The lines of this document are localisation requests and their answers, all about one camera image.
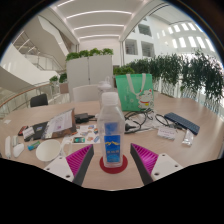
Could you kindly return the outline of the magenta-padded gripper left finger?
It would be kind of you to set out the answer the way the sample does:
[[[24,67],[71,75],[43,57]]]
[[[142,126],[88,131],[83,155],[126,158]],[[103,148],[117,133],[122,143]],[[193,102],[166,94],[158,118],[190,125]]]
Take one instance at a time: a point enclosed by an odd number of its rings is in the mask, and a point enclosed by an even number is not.
[[[44,170],[81,186],[93,155],[94,148],[90,144],[67,157],[58,156]]]

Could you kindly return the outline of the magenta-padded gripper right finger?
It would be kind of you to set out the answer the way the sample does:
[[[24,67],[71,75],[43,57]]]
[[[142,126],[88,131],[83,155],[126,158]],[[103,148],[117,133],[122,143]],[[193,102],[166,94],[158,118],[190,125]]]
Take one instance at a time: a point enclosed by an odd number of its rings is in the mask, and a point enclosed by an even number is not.
[[[130,153],[144,185],[182,169],[182,166],[168,154],[156,154],[134,143],[130,146]]]

